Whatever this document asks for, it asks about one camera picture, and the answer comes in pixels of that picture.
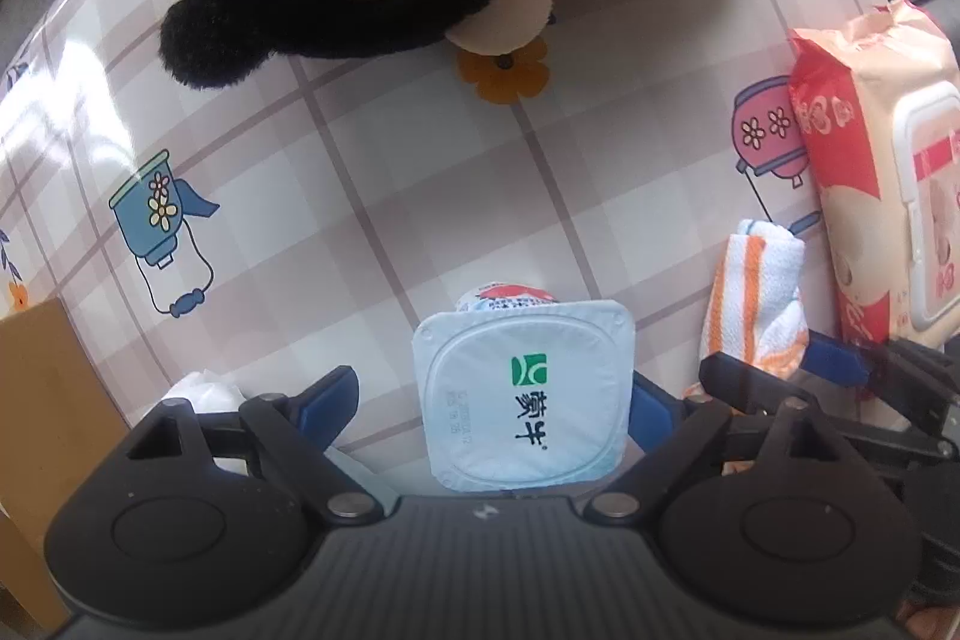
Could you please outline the orange white striped cloth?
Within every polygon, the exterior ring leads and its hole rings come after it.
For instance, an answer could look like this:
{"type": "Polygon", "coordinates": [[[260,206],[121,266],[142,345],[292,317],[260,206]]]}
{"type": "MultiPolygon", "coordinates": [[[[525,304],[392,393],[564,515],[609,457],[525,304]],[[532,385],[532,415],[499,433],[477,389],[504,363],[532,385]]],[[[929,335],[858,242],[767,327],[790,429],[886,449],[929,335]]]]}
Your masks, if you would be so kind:
{"type": "Polygon", "coordinates": [[[716,266],[700,359],[724,353],[791,380],[811,342],[800,300],[804,260],[804,241],[786,227],[740,221],[716,266]]]}

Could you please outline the white yogurt cup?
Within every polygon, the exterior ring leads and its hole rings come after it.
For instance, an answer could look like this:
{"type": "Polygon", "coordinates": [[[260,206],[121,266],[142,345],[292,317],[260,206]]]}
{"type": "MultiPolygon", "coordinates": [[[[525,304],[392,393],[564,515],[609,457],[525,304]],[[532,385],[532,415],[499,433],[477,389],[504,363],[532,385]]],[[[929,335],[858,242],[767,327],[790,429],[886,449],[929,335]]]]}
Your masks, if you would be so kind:
{"type": "Polygon", "coordinates": [[[431,472],[449,491],[597,481],[626,450],[635,320],[491,283],[423,320],[413,367],[431,472]]]}

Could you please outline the white teal plastic bag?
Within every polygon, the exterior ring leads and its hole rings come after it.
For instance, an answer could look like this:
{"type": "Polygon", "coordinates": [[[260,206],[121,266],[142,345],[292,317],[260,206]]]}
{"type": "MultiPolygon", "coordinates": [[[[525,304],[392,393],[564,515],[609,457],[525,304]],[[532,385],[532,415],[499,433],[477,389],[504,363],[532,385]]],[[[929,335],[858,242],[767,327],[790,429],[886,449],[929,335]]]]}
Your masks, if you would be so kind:
{"type": "MultiPolygon", "coordinates": [[[[245,401],[244,393],[239,390],[236,383],[231,380],[223,380],[223,378],[218,377],[213,372],[208,372],[208,370],[192,372],[192,374],[181,378],[178,383],[174,383],[164,393],[163,401],[172,398],[187,399],[197,414],[236,413],[239,406],[245,401]]],[[[353,481],[358,482],[364,491],[368,491],[373,497],[377,498],[387,513],[394,510],[398,494],[382,477],[374,474],[370,468],[366,468],[364,464],[359,463],[338,448],[327,448],[325,456],[340,471],[350,476],[353,481]]]]}

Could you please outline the brown cardboard box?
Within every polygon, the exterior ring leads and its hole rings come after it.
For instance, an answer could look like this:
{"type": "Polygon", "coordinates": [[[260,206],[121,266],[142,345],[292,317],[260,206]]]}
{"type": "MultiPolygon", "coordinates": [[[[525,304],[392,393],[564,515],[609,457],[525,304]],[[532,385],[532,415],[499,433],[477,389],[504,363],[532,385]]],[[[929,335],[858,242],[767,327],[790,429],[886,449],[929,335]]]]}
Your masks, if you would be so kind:
{"type": "Polygon", "coordinates": [[[43,630],[68,611],[44,536],[127,422],[57,299],[2,320],[2,588],[43,630]]]}

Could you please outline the pink baby wipes pack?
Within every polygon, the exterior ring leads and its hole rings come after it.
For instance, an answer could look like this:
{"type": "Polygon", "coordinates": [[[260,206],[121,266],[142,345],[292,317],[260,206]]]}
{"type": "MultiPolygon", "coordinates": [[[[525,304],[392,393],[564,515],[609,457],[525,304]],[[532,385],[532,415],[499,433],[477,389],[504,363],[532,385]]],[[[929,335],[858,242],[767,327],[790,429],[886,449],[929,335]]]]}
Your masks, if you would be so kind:
{"type": "Polygon", "coordinates": [[[892,0],[796,29],[788,89],[827,227],[841,333],[944,346],[958,331],[958,64],[892,0]]]}

